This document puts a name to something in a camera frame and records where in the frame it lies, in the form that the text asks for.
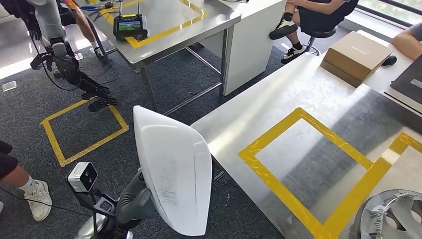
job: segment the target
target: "chair leg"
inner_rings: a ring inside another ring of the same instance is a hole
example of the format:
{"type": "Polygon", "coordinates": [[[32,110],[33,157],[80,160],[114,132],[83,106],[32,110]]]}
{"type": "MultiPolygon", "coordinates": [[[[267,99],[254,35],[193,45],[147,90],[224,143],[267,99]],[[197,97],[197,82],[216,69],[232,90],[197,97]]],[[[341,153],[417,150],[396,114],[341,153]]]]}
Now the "chair leg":
{"type": "Polygon", "coordinates": [[[309,38],[308,44],[306,45],[306,49],[305,49],[306,52],[309,51],[312,48],[314,41],[315,41],[315,37],[311,36],[309,38]]]}
{"type": "Polygon", "coordinates": [[[306,45],[305,44],[302,44],[302,45],[306,47],[305,52],[309,52],[309,50],[313,49],[315,51],[312,52],[312,54],[319,56],[319,55],[321,55],[321,52],[316,47],[313,46],[314,41],[315,41],[315,37],[311,36],[308,43],[306,45]]]}

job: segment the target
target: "black sneaker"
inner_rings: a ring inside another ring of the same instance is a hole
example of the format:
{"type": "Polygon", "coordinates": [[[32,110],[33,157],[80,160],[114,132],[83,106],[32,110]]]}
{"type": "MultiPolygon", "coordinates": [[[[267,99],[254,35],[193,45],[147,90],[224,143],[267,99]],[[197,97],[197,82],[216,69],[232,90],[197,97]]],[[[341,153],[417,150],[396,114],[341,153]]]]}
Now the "black sneaker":
{"type": "Polygon", "coordinates": [[[294,59],[298,58],[300,55],[305,53],[306,48],[302,46],[302,49],[298,50],[294,47],[290,48],[289,51],[284,55],[284,57],[281,59],[282,64],[287,64],[294,59]]]}
{"type": "Polygon", "coordinates": [[[277,28],[270,32],[270,39],[271,40],[277,40],[282,37],[285,37],[293,32],[295,32],[298,29],[298,26],[290,20],[286,21],[284,19],[280,20],[280,23],[278,24],[277,28]]]}
{"type": "Polygon", "coordinates": [[[94,53],[95,53],[95,55],[96,55],[98,58],[103,58],[103,57],[104,57],[103,53],[101,52],[100,47],[96,47],[96,48],[94,48],[94,53]]]}

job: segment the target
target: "yellow tape marking on floor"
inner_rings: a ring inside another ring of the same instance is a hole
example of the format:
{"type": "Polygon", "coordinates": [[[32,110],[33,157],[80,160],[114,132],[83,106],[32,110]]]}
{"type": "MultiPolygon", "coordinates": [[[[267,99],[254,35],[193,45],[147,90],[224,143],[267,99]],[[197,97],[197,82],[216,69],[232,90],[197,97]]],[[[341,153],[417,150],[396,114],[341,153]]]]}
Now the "yellow tape marking on floor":
{"type": "MultiPolygon", "coordinates": [[[[400,155],[408,146],[411,146],[422,153],[422,144],[405,133],[400,134],[389,146],[388,150],[392,150],[396,154],[400,155]]],[[[295,109],[292,113],[248,145],[244,150],[240,151],[238,155],[299,219],[309,232],[315,238],[322,239],[337,238],[340,235],[349,220],[358,211],[361,204],[391,168],[392,163],[394,163],[389,162],[383,157],[380,157],[375,163],[372,163],[353,146],[348,144],[332,130],[327,128],[301,108],[295,109]],[[304,119],[326,138],[328,138],[333,144],[338,146],[347,155],[368,170],[334,210],[334,212],[328,217],[324,225],[322,225],[315,216],[309,212],[309,210],[305,208],[305,206],[303,206],[303,204],[255,157],[259,151],[300,119],[304,119]]]]}
{"type": "Polygon", "coordinates": [[[76,153],[75,155],[69,157],[69,158],[65,158],[65,156],[63,155],[63,152],[59,146],[59,143],[57,142],[56,136],[54,135],[53,129],[51,128],[50,125],[50,120],[68,112],[71,111],[72,109],[83,105],[84,103],[86,103],[88,101],[86,100],[81,100],[57,113],[54,113],[50,116],[48,116],[47,118],[45,118],[42,122],[41,125],[44,126],[45,129],[45,133],[47,134],[48,140],[50,141],[51,147],[53,148],[54,154],[56,155],[57,160],[59,161],[59,164],[61,167],[66,166],[67,164],[77,160],[78,158],[84,156],[85,154],[93,151],[94,149],[100,147],[101,145],[109,142],[110,140],[116,138],[117,136],[121,135],[122,133],[126,132],[129,130],[129,126],[126,124],[126,122],[124,121],[123,117],[121,116],[121,114],[117,111],[117,109],[114,106],[109,106],[108,108],[111,110],[112,114],[114,115],[114,117],[116,118],[117,122],[120,124],[121,129],[119,129],[117,132],[112,133],[111,135],[103,138],[102,140],[94,143],[93,145],[87,147],[86,149],[82,150],[79,153],[76,153]]]}
{"type": "MultiPolygon", "coordinates": [[[[184,22],[184,23],[182,23],[180,25],[174,26],[174,27],[172,27],[170,29],[167,29],[165,31],[162,31],[160,33],[157,33],[155,35],[149,36],[148,38],[143,39],[141,41],[138,41],[134,37],[131,37],[131,36],[130,37],[125,37],[126,41],[129,42],[129,44],[133,48],[138,48],[138,47],[141,47],[141,46],[146,45],[148,43],[151,43],[151,42],[153,42],[153,41],[155,41],[157,39],[160,39],[160,38],[162,38],[164,36],[167,36],[167,35],[169,35],[169,34],[171,34],[173,32],[176,32],[176,31],[178,31],[178,30],[180,30],[182,28],[185,28],[187,26],[190,26],[190,25],[192,25],[192,24],[194,24],[194,23],[196,23],[196,22],[198,22],[198,21],[200,21],[200,20],[202,20],[202,19],[204,19],[204,18],[207,17],[207,13],[204,10],[202,10],[199,7],[195,6],[190,1],[187,1],[187,0],[179,0],[179,1],[181,3],[183,3],[184,5],[188,6],[189,8],[191,8],[192,10],[194,10],[196,13],[199,14],[199,16],[197,16],[197,17],[195,17],[195,18],[193,18],[191,20],[188,20],[188,21],[186,21],[186,22],[184,22]]],[[[89,2],[91,4],[96,4],[96,0],[89,0],[89,2]]],[[[127,6],[130,6],[130,5],[137,4],[137,3],[138,3],[137,0],[129,1],[129,2],[124,3],[123,4],[123,7],[127,7],[127,6]]],[[[114,9],[103,9],[103,10],[100,10],[99,12],[100,12],[100,14],[102,14],[102,16],[111,25],[113,25],[113,21],[114,21],[114,17],[115,16],[112,15],[112,14],[110,14],[110,13],[108,13],[108,12],[111,12],[111,11],[115,11],[115,10],[114,9]]]]}

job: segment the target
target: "window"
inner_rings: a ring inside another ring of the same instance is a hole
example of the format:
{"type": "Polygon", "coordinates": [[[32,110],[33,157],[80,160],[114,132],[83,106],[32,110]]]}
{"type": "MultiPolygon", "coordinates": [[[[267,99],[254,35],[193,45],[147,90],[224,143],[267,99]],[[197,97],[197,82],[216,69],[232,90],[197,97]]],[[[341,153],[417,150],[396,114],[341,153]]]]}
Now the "window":
{"type": "Polygon", "coordinates": [[[422,22],[422,0],[360,0],[358,8],[404,26],[422,22]]]}

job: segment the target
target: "white curved panel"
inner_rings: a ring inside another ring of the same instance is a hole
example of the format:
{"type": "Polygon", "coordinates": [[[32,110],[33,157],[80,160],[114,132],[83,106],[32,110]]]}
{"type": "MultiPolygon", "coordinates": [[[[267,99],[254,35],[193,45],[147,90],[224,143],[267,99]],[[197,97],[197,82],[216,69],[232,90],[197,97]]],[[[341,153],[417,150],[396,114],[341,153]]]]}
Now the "white curved panel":
{"type": "Polygon", "coordinates": [[[204,138],[141,106],[133,108],[133,116],[139,162],[158,213],[180,234],[204,235],[212,178],[204,138]]]}

